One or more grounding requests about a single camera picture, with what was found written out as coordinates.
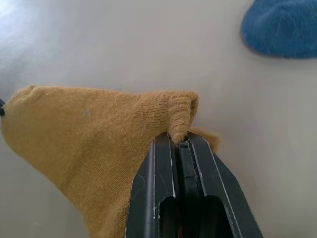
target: blue sock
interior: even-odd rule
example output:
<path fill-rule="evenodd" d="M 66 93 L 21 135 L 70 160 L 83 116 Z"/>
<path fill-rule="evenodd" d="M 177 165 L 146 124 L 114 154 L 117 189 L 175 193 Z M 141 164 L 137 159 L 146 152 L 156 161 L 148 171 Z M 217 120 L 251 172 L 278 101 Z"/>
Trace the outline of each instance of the blue sock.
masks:
<path fill-rule="evenodd" d="M 273 57 L 317 57 L 317 0 L 255 0 L 241 25 L 246 45 Z"/>

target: knit fabric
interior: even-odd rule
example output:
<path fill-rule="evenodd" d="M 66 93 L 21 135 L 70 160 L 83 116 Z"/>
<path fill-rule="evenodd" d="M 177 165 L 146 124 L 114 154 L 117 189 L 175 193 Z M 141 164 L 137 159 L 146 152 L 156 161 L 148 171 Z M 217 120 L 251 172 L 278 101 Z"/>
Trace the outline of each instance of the knit fabric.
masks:
<path fill-rule="evenodd" d="M 197 106 L 194 92 L 29 86 L 3 106 L 2 133 L 79 209 L 91 238 L 120 238 L 131 183 L 152 139 L 168 131 L 182 141 Z"/>
<path fill-rule="evenodd" d="M 317 0 L 255 0 L 241 35 L 254 51 L 273 57 L 317 57 Z"/>

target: black plastic clip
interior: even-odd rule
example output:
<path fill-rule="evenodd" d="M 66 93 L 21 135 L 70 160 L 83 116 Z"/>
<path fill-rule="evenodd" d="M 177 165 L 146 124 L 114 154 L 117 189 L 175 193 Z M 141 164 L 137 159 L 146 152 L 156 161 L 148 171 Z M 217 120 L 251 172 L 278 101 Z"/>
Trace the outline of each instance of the black plastic clip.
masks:
<path fill-rule="evenodd" d="M 0 99 L 0 117 L 4 116 L 4 109 L 2 108 L 5 105 L 5 102 Z"/>
<path fill-rule="evenodd" d="M 237 179 L 199 135 L 157 136 L 131 188 L 126 238 L 263 238 Z"/>

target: white table surface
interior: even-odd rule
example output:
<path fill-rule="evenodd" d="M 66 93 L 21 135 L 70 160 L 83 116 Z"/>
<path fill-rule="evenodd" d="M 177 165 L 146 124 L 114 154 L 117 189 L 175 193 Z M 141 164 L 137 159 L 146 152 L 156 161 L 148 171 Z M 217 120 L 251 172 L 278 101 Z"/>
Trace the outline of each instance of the white table surface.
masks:
<path fill-rule="evenodd" d="M 0 98 L 29 84 L 194 90 L 265 238 L 313 238 L 317 60 L 251 53 L 251 0 L 1 0 Z M 87 238 L 77 210 L 0 139 L 0 237 Z"/>

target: clip jaw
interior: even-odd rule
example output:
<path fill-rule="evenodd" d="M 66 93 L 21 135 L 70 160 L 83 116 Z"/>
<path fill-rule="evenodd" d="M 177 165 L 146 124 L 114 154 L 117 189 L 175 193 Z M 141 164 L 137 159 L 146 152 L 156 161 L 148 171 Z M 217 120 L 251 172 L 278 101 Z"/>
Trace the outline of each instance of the clip jaw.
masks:
<path fill-rule="evenodd" d="M 2 108 L 5 105 L 5 102 L 0 99 L 0 117 L 4 116 L 4 109 Z"/>
<path fill-rule="evenodd" d="M 237 179 L 199 135 L 157 136 L 131 188 L 126 238 L 263 238 Z"/>

